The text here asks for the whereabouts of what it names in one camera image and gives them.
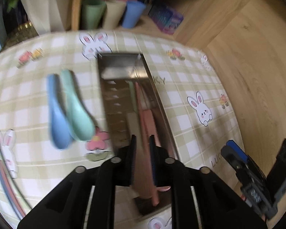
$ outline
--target mint green spoon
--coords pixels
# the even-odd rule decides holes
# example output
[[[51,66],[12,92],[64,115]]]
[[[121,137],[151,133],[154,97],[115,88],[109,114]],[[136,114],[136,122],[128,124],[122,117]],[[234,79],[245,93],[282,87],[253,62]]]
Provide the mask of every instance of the mint green spoon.
[[[62,70],[60,78],[66,94],[66,115],[70,133],[76,141],[90,141],[95,134],[95,125],[80,102],[71,72]]]

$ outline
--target checkered tablecloth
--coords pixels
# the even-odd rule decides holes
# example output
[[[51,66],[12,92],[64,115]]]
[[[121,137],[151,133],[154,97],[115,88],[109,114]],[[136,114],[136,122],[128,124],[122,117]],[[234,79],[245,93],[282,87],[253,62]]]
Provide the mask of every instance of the checkered tablecloth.
[[[88,31],[92,36],[97,32]],[[165,39],[120,31],[102,32],[107,34],[106,43],[112,52],[143,53],[166,111],[180,160],[192,168],[210,167],[233,187],[235,174],[221,157],[220,149],[229,139],[243,148],[242,138],[228,98],[228,106],[220,101],[222,95],[227,94],[218,76],[210,65],[201,61],[204,53]],[[43,57],[17,68],[21,55],[39,48]],[[85,143],[74,142],[68,149],[59,151],[49,139],[46,76],[60,73],[62,69],[75,73],[87,110],[98,126],[106,130],[97,62],[85,58],[82,48],[79,32],[67,32],[36,37],[0,53],[0,130],[3,134],[10,128],[16,132],[12,149],[18,165],[15,182],[32,207],[76,166],[92,168],[106,160],[87,160]],[[184,59],[173,59],[178,54]],[[195,98],[197,91],[212,113],[207,126],[199,121],[187,101],[188,96]],[[25,212],[29,212],[19,200]],[[125,206],[123,199],[116,201],[117,228],[133,219],[132,211]],[[18,219],[1,184],[0,212],[13,227],[17,226]],[[147,228],[147,223],[143,223],[142,228]]]

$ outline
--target colorful box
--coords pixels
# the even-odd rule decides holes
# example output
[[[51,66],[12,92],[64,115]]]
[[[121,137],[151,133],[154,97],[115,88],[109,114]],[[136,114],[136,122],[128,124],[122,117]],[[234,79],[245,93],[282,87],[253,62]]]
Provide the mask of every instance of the colorful box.
[[[164,4],[152,6],[149,17],[164,33],[173,34],[183,21],[183,15]]]

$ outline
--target bunny illustration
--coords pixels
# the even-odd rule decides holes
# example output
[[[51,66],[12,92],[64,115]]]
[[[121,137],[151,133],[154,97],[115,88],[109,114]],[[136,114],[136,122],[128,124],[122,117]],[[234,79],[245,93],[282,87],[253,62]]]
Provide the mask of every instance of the bunny illustration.
[[[203,103],[203,97],[199,91],[197,91],[196,94],[197,100],[195,100],[193,97],[188,96],[187,101],[190,104],[190,106],[196,110],[199,121],[204,125],[208,125],[208,121],[213,118],[211,110],[206,106],[205,103]]]
[[[166,224],[164,220],[160,217],[155,217],[148,223],[148,229],[171,229],[171,228],[172,228],[171,218],[167,221]]]
[[[4,162],[8,168],[11,178],[17,178],[18,166],[12,148],[16,141],[16,134],[14,130],[7,130],[4,137],[0,131],[0,150]]]
[[[79,39],[84,44],[82,53],[90,61],[96,58],[99,52],[112,52],[105,42],[108,39],[106,33],[97,33],[94,39],[88,33],[80,33]]]
[[[213,67],[211,66],[210,62],[208,61],[208,58],[206,55],[204,55],[203,57],[200,58],[200,62],[202,64],[202,66],[207,70],[207,71],[211,71],[213,70]]]

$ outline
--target white flower pot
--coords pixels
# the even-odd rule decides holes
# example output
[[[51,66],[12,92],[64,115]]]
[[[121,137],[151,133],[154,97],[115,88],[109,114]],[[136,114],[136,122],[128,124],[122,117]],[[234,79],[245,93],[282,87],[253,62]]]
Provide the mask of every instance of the white flower pot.
[[[21,0],[39,35],[65,31],[71,26],[72,0]]]

